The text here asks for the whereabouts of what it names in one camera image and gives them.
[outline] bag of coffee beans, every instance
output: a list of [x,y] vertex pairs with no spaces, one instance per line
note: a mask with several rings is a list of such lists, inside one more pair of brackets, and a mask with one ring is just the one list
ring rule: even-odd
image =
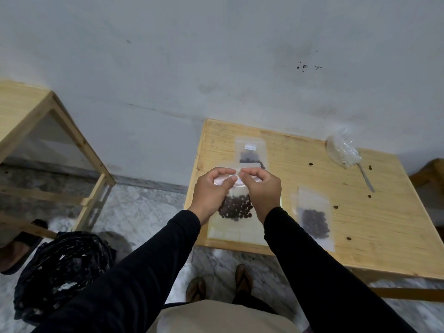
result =
[[[261,164],[224,164],[222,167],[236,169],[237,175],[241,168],[261,167]],[[219,176],[214,180],[214,184],[221,185],[229,176]],[[261,181],[258,177],[253,176],[253,179]],[[225,196],[219,210],[210,218],[207,237],[268,245],[264,240],[264,228],[251,204],[248,188],[239,177]]]
[[299,186],[297,193],[291,194],[291,205],[297,223],[325,250],[334,252],[332,206],[328,196]]
[[261,138],[236,137],[236,162],[259,163],[262,169],[268,168],[265,140]]

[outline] person's right hand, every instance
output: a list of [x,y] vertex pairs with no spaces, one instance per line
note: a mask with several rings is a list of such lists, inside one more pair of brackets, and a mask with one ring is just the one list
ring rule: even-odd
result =
[[[251,176],[257,176],[262,182],[256,182]],[[268,213],[281,206],[281,179],[262,168],[242,168],[239,177],[248,187],[251,203],[264,224]]]

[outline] black garbage bag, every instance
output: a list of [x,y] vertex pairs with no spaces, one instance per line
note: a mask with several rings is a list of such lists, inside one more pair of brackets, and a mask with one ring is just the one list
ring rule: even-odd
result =
[[59,232],[43,243],[20,274],[14,319],[37,326],[114,266],[116,251],[99,236]]

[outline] marble floor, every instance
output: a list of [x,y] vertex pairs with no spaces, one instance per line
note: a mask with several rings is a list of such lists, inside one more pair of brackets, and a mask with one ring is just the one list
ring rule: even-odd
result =
[[[3,184],[87,196],[94,181],[0,166],[0,185]],[[120,260],[158,232],[182,209],[184,201],[185,195],[180,193],[116,185],[104,194],[103,203],[91,216],[92,231],[117,249],[117,259]],[[49,222],[50,229],[66,231],[73,224],[80,207],[0,195],[0,211],[29,220],[42,218]],[[14,234],[2,231],[0,237],[7,236]],[[247,264],[252,271],[253,295],[266,301],[299,329],[307,327],[308,322],[279,263],[276,258],[269,256],[196,247],[192,261],[180,271],[167,302],[183,302],[186,287],[195,276],[202,276],[207,282],[209,299],[231,302],[235,291],[234,271],[240,263]],[[20,272],[11,276],[0,275],[0,333],[30,332],[33,329],[22,321],[14,320],[12,300]],[[444,288],[443,283],[431,283],[420,278],[397,282],[379,281],[377,284]],[[444,304],[397,300],[387,302],[418,332],[444,332]]]

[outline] black long-sleeve shirt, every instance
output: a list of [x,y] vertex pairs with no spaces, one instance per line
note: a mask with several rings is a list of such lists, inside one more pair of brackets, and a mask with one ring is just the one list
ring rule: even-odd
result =
[[[264,230],[315,333],[414,332],[282,208],[270,211]],[[150,240],[33,332],[145,333],[162,309],[199,232],[194,213],[177,213]]]

